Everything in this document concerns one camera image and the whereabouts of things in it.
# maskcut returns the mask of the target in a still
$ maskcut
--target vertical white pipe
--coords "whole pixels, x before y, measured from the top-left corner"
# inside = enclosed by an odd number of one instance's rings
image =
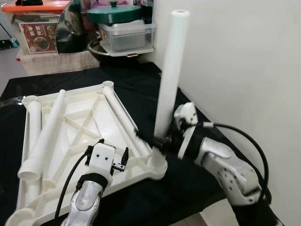
[[[141,139],[139,139],[139,137],[137,137],[135,128],[131,123],[130,119],[128,118],[127,114],[122,109],[118,100],[116,99],[113,89],[109,86],[103,87],[103,94],[107,99],[107,101],[109,102],[117,118],[121,122],[122,126],[126,130],[127,134],[131,138],[136,149],[139,151],[140,155],[141,156],[150,155],[150,152],[147,149],[146,144]]]
[[[189,17],[190,12],[185,10],[171,12],[171,26],[162,70],[154,131],[154,136],[156,137],[164,138],[166,136],[173,118]],[[155,168],[161,167],[164,161],[165,157],[157,148],[153,148],[151,164]]]
[[[65,90],[60,90],[52,110],[47,118],[43,129],[34,144],[34,148],[30,151],[30,155],[27,160],[25,160],[18,172],[18,177],[25,181],[34,181],[41,177],[43,171],[44,158],[48,151],[48,145],[55,128],[57,119],[61,113],[61,109],[64,102]]]
[[[29,112],[29,155],[33,150],[39,134],[42,129],[42,104],[38,101],[32,101],[28,104]],[[28,202],[31,203],[41,193],[41,179],[27,182]]]

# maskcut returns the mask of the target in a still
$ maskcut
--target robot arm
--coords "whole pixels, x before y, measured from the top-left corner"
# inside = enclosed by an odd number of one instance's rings
[[[112,183],[111,172],[114,169],[124,171],[126,167],[128,148],[121,163],[113,162],[116,149],[112,146],[97,143],[89,148],[92,153],[86,161],[88,173],[79,179],[71,198],[69,215],[61,226],[91,226],[98,214],[102,194]]]
[[[194,137],[192,133],[195,126],[188,128],[185,126],[197,124],[196,115],[193,103],[179,106],[174,113],[175,126],[172,126],[172,134],[165,142],[172,138],[183,140],[179,149],[176,146],[172,149],[179,150],[180,159],[184,155],[194,159],[197,165],[204,167],[217,179],[232,206],[239,225],[282,226],[283,224],[269,207],[269,202],[266,199],[260,199],[262,189],[252,166],[238,158],[227,145],[208,137]],[[203,127],[212,127],[212,123],[204,122]]]
[[[197,112],[193,103],[186,103],[174,112],[174,130],[172,133],[182,134],[182,144],[178,149],[178,158],[182,159],[189,151],[189,142],[193,137],[195,126],[185,127],[186,124],[197,124]],[[261,187],[252,166],[239,159],[227,145],[208,137],[202,139],[195,163],[204,167],[220,183],[231,205],[251,205],[258,201]]]
[[[204,138],[195,160],[220,183],[231,205],[252,205],[258,202],[261,187],[254,169],[239,159],[223,143]]]

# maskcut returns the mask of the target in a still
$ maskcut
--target plastic storage box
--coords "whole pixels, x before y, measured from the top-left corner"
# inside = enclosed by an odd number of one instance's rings
[[[100,45],[113,57],[153,52],[155,24],[140,24],[140,20],[107,26],[99,24]]]
[[[55,30],[68,0],[43,1],[40,6],[3,4],[1,9],[12,24],[23,53],[56,52]]]

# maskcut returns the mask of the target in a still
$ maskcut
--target white plastic stand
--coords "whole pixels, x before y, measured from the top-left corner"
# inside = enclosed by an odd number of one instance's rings
[[[25,123],[23,160],[30,155],[29,132],[31,123],[30,102],[42,104],[43,129],[52,119],[58,94],[25,98],[27,108]],[[167,169],[153,170],[148,164],[151,148],[135,136],[136,125],[113,91],[113,82],[66,91],[63,105],[53,128],[51,141],[47,146],[42,173],[42,191],[34,200],[28,194],[28,182],[20,180],[17,209],[6,222],[6,226],[41,225],[54,218],[56,206],[65,180],[77,159],[88,145],[94,145],[99,139],[116,147],[115,160],[120,162],[125,148],[129,148],[129,159],[124,172],[114,171],[113,182],[106,188],[103,196],[116,192],[146,178],[161,179]],[[63,200],[60,214],[69,211],[69,202],[75,191],[75,185],[88,167],[83,162],[78,166]]]

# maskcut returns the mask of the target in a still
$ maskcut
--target table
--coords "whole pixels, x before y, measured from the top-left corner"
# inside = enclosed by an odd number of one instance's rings
[[[152,136],[160,73],[153,63],[137,62],[131,65],[101,65],[99,68],[79,72],[11,79],[0,101],[22,95],[56,93],[60,89],[77,89],[111,80],[114,82],[115,92],[138,129],[145,135]],[[175,107],[186,102],[189,99],[178,89]],[[0,194],[0,225],[4,225],[16,207],[19,183],[17,172],[21,165],[25,112],[21,105],[0,108],[0,181],[4,187]],[[200,111],[198,118],[199,121],[208,121]],[[239,158],[249,162],[219,130],[197,129],[197,133],[227,144]],[[104,197],[94,225],[166,226],[225,198],[215,178],[203,168],[190,160],[179,160],[171,153],[167,154],[166,160],[168,169],[162,180],[147,179]]]

